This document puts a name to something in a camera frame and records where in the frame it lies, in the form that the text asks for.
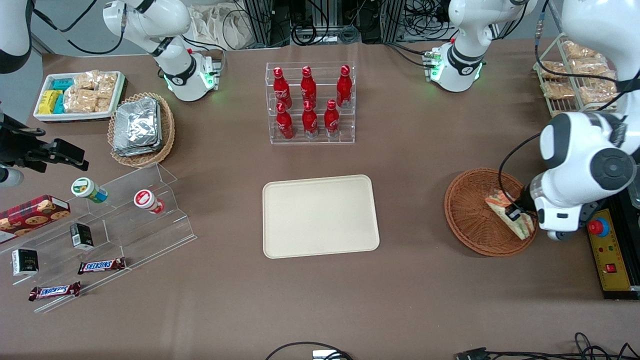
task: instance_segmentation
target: brown table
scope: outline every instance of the brown table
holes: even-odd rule
[[[322,341],[361,360],[450,359],[480,346],[568,351],[573,333],[618,348],[637,341],[637,302],[601,298],[586,236],[554,242],[543,232],[512,258],[485,258],[449,230],[449,182],[504,155],[549,120],[531,41],[492,45],[477,83],[444,92],[381,45],[228,54],[220,90],[178,101],[150,56],[46,56],[45,73],[120,70],[127,95],[161,94],[177,121],[163,165],[179,181],[180,207],[198,239],[45,315],[25,288],[0,277],[3,359],[264,359],[290,341]],[[428,49],[426,44],[417,48]],[[356,60],[356,144],[269,144],[267,61]],[[109,156],[107,124],[30,126],[86,149],[87,173],[106,182],[132,169]],[[507,171],[527,182],[543,171],[536,144]],[[366,174],[380,247],[372,252],[271,260],[262,253],[262,187],[270,181]],[[81,173],[51,165],[0,190],[2,208],[49,193],[70,197]],[[279,359],[310,359],[309,348]]]

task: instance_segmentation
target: clear acrylic display stand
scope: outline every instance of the clear acrylic display stand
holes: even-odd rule
[[[187,215],[178,208],[169,184],[176,181],[161,165],[154,163],[119,177],[104,185],[109,192],[107,200],[95,204],[85,198],[69,201],[71,215],[27,236],[10,240],[12,247],[0,251],[4,264],[11,262],[11,253],[17,248],[38,252],[36,275],[13,276],[14,285],[24,288],[24,300],[35,286],[49,287],[81,283],[80,296],[106,284],[131,270],[152,261],[169,251],[194,240]],[[138,190],[149,189],[164,201],[164,210],[156,215],[140,209],[133,203]],[[83,251],[73,248],[69,227],[79,222],[91,228],[94,248]],[[78,275],[80,262],[115,259],[124,256],[127,268],[117,271]],[[10,266],[5,274],[12,276]],[[36,300],[36,313],[45,313],[75,299],[72,295]]]
[[[337,82],[340,78],[340,68],[343,65],[351,67],[351,80],[353,87],[351,88],[351,107],[338,109],[340,111],[340,120],[338,127],[340,135],[336,138],[329,138],[324,132],[324,111],[326,110],[326,102],[329,99],[335,99],[337,95]],[[302,68],[309,66],[317,85],[317,105],[316,114],[318,116],[318,136],[315,139],[308,139],[304,134],[302,126],[302,93],[300,92],[300,81],[302,80]],[[289,109],[289,114],[293,120],[293,127],[296,136],[293,139],[285,139],[276,122],[276,95],[273,91],[273,69],[281,67],[284,78],[289,83],[289,91],[293,106]],[[267,63],[266,75],[266,94],[267,94],[267,116],[269,118],[269,138],[272,144],[277,145],[310,145],[318,143],[355,143],[356,141],[356,68],[353,61],[326,61],[326,62],[309,62],[309,63]]]

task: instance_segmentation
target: wicker basket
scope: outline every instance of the wicker basket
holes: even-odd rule
[[[522,183],[502,173],[504,189],[512,196],[520,194]],[[498,189],[498,172],[492,168],[469,170],[456,177],[444,197],[444,210],[453,233],[472,250],[487,256],[511,256],[526,249],[538,231],[521,240],[496,215],[484,199]]]
[[[125,103],[125,102],[138,101],[146,96],[153,97],[155,100],[157,100],[160,103],[160,115],[161,115],[160,118],[162,122],[162,125],[161,125],[162,139],[163,139],[164,145],[159,152],[151,152],[148,154],[135,155],[135,156],[129,156],[129,157],[119,156],[115,152],[111,151],[112,158],[116,159],[117,162],[130,167],[141,168],[151,163],[155,163],[155,162],[159,163],[160,161],[163,161],[167,157],[167,155],[169,155],[169,152],[173,147],[173,140],[175,139],[175,123],[173,121],[173,114],[171,113],[171,109],[169,109],[169,105],[160,95],[143,92],[142,94],[136,94],[131,97],[128,97],[122,102]],[[116,113],[114,112],[111,114],[111,119],[109,120],[109,132],[107,133],[107,141],[109,142],[109,145],[111,145],[112,148],[113,148],[113,127],[115,123],[115,117],[116,117]]]

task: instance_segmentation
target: cookie box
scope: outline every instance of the cookie box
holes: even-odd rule
[[[30,233],[71,214],[69,203],[42,195],[0,213],[0,243]]]

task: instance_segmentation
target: red bottle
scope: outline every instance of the red bottle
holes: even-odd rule
[[[338,107],[342,109],[351,107],[351,87],[353,82],[351,81],[351,68],[349,65],[343,65],[340,68],[340,79],[338,79]]]
[[[287,109],[285,108],[285,104],[279,102],[276,105],[276,110],[278,110],[278,115],[276,116],[276,121],[278,122],[278,129],[286,140],[293,139],[296,136],[296,132],[293,129],[293,123],[291,122],[291,115],[287,113]]]
[[[302,125],[305,127],[305,136],[309,139],[318,136],[318,116],[309,100],[304,102],[305,111],[302,113]]]
[[[273,76],[275,77],[273,91],[276,93],[276,99],[278,99],[278,102],[283,103],[287,110],[291,109],[293,101],[291,100],[291,93],[289,92],[289,83],[282,75],[282,68],[274,68]]]
[[[335,100],[330,99],[326,102],[326,111],[324,112],[324,131],[327,137],[335,138],[340,135],[340,130],[338,129],[339,118],[340,114],[335,109]]]
[[[311,68],[305,66],[302,68],[302,81],[300,82],[300,88],[302,89],[302,101],[311,102],[313,109],[316,108],[316,81],[311,76]]]

